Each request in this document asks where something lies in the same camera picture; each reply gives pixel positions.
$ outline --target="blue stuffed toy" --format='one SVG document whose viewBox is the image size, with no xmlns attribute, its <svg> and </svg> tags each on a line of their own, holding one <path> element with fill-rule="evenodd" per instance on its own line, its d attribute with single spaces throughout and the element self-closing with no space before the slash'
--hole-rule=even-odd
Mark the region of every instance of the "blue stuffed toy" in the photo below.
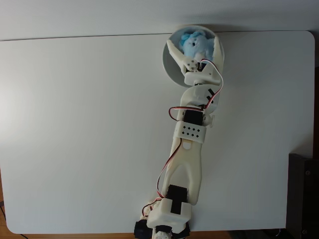
<svg viewBox="0 0 319 239">
<path fill-rule="evenodd" d="M 192 34 L 184 33 L 181 36 L 179 48 L 185 56 L 190 56 L 198 62 L 203 58 L 212 61 L 214 39 L 207 39 L 204 31 L 196 31 Z"/>
</svg>

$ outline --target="cable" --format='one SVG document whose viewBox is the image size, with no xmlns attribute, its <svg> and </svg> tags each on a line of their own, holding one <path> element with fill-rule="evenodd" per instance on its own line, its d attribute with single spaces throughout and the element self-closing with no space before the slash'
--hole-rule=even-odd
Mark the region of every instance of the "cable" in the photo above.
<svg viewBox="0 0 319 239">
<path fill-rule="evenodd" d="M 4 216 L 4 220 L 6 221 L 5 213 L 4 213 L 3 209 L 2 209 L 2 207 L 0 207 L 0 209 L 1 209 L 1 212 L 2 212 L 2 214 L 3 214 L 3 216 Z M 26 237 L 25 235 L 23 235 L 23 234 L 20 234 L 20 236 L 22 236 L 22 237 L 24 237 L 24 238 L 26 238 L 26 239 L 29 239 L 29 238 L 27 238 L 27 237 Z"/>
<path fill-rule="evenodd" d="M 2 209 L 2 207 L 0 207 L 0 209 L 1 209 L 1 211 L 2 211 L 2 214 L 3 214 L 3 216 L 4 216 L 4 220 L 6 221 L 6 218 L 5 218 L 5 213 L 4 213 L 3 209 Z"/>
<path fill-rule="evenodd" d="M 161 174 L 164 172 L 164 170 L 166 169 L 167 165 L 168 165 L 168 164 L 171 162 L 171 160 L 174 158 L 174 156 L 175 156 L 176 153 L 178 152 L 180 146 L 181 146 L 181 138 L 180 138 L 180 143 L 179 143 L 178 147 L 175 149 L 175 151 L 173 152 L 173 154 L 169 157 L 168 161 L 167 161 L 166 164 L 164 165 L 164 168 L 162 169 L 162 171 L 161 171 L 161 173 L 160 173 L 160 175 L 159 175 L 156 189 L 157 189 L 158 195 L 159 195 L 161 198 L 164 198 L 164 196 L 163 196 L 163 195 L 160 193 L 160 191 L 159 191 L 160 176 L 161 176 Z"/>
<path fill-rule="evenodd" d="M 216 95 L 221 91 L 221 89 L 223 88 L 223 86 L 224 86 L 224 80 L 223 80 L 223 77 L 222 77 L 221 73 L 219 72 L 217 66 L 216 66 L 212 61 L 207 60 L 207 59 L 202 59 L 202 60 L 200 61 L 200 63 L 202 63 L 203 61 L 209 62 L 209 63 L 215 68 L 215 70 L 217 71 L 217 73 L 219 74 L 220 79 L 221 79 L 221 87 L 220 87 L 220 89 L 210 98 L 210 100 L 208 101 L 207 105 L 204 107 L 204 109 L 207 109 L 207 108 L 209 107 L 210 103 L 212 103 L 212 101 L 213 101 L 213 99 L 215 98 L 215 96 L 216 96 Z"/>
<path fill-rule="evenodd" d="M 142 215 L 143 215 L 143 217 L 148 217 L 148 215 L 144 215 L 144 208 L 146 208 L 146 207 L 148 207 L 148 206 L 150 206 L 150 205 L 152 205 L 152 204 L 154 204 L 154 203 L 156 203 L 156 202 L 158 202 L 158 201 L 160 201 L 160 200 L 161 200 L 161 198 L 155 198 L 155 200 L 154 200 L 152 203 L 145 205 L 145 206 L 142 208 Z"/>
<path fill-rule="evenodd" d="M 178 121 L 178 120 L 175 119 L 175 118 L 171 115 L 170 111 L 171 111 L 171 110 L 178 110 L 178 109 L 184 109 L 184 110 L 190 110 L 190 111 L 200 111 L 200 112 L 203 111 L 203 110 L 200 109 L 200 108 L 194 108 L 194 107 L 184 107 L 184 106 L 171 107 L 171 108 L 169 108 L 168 113 L 169 113 L 169 116 L 170 116 L 173 120 L 175 120 L 175 121 Z"/>
</svg>

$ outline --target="black object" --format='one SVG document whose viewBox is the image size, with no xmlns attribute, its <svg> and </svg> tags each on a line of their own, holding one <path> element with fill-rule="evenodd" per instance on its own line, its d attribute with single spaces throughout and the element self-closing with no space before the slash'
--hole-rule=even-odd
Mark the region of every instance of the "black object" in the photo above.
<svg viewBox="0 0 319 239">
<path fill-rule="evenodd" d="M 180 233 L 175 234 L 175 233 L 172 232 L 171 234 L 172 234 L 172 238 L 173 239 L 180 239 L 180 238 L 188 237 L 189 236 L 189 232 L 190 232 L 189 224 L 186 223 L 185 229 L 182 230 Z"/>
<path fill-rule="evenodd" d="M 203 112 L 185 110 L 183 121 L 187 122 L 187 123 L 193 123 L 196 125 L 202 125 L 203 124 Z"/>
<path fill-rule="evenodd" d="M 187 203 L 187 188 L 170 184 L 166 197 L 172 199 L 170 212 L 180 214 L 181 203 Z"/>
<path fill-rule="evenodd" d="M 135 223 L 134 236 L 138 239 L 150 239 L 152 238 L 152 228 L 148 228 L 146 225 L 147 220 L 139 220 Z"/>
<path fill-rule="evenodd" d="M 286 229 L 296 239 L 319 238 L 319 160 L 289 154 Z"/>
<path fill-rule="evenodd" d="M 170 231 L 171 231 L 170 226 L 160 225 L 156 227 L 156 232 L 170 233 Z"/>
</svg>

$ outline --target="perforated bracket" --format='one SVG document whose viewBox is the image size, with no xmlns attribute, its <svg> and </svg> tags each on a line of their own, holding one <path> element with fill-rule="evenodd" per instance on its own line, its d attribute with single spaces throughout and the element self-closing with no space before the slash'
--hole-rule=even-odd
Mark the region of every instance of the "perforated bracket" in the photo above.
<svg viewBox="0 0 319 239">
<path fill-rule="evenodd" d="M 178 121 L 174 131 L 174 137 L 189 139 L 195 142 L 204 143 L 206 127 Z"/>
</svg>

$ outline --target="white tabletop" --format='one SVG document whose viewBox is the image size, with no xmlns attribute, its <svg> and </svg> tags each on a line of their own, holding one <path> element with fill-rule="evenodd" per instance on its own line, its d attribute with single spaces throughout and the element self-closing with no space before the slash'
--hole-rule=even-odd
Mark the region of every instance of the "white tabletop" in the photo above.
<svg viewBox="0 0 319 239">
<path fill-rule="evenodd" d="M 156 195 L 185 88 L 169 35 L 0 42 L 0 166 L 14 233 L 132 232 Z M 288 154 L 311 155 L 309 32 L 221 33 L 224 89 L 191 229 L 283 228 Z"/>
</svg>

